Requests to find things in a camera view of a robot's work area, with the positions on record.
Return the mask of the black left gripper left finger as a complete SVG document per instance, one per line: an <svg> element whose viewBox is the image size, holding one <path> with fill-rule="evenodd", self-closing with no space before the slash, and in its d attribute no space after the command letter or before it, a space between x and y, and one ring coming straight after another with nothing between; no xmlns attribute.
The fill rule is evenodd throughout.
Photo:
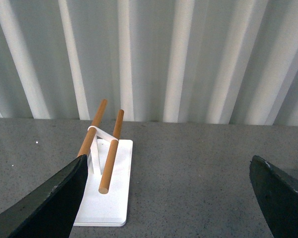
<svg viewBox="0 0 298 238"><path fill-rule="evenodd" d="M87 175L87 156L81 155L0 214L0 238L69 237Z"/></svg>

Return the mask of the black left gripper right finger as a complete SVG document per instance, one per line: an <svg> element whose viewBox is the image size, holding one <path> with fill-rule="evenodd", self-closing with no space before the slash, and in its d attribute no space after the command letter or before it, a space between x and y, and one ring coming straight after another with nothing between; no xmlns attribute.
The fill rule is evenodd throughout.
<svg viewBox="0 0 298 238"><path fill-rule="evenodd" d="M298 179L259 156L249 167L250 181L275 238L298 238Z"/></svg>

